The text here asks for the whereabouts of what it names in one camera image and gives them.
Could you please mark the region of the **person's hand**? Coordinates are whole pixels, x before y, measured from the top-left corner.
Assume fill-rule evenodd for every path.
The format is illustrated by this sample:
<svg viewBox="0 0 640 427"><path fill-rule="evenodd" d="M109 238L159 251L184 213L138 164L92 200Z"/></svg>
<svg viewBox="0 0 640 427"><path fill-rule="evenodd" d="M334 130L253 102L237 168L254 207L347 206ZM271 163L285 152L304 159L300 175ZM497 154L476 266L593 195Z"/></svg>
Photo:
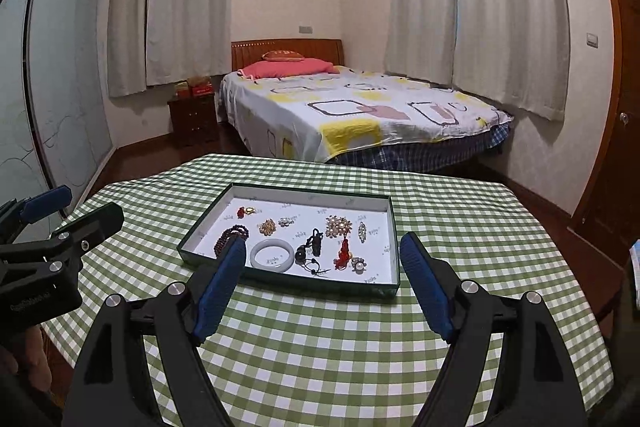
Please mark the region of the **person's hand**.
<svg viewBox="0 0 640 427"><path fill-rule="evenodd" d="M23 372L38 391L51 391L52 373L40 325L1 341L1 367L12 375Z"/></svg>

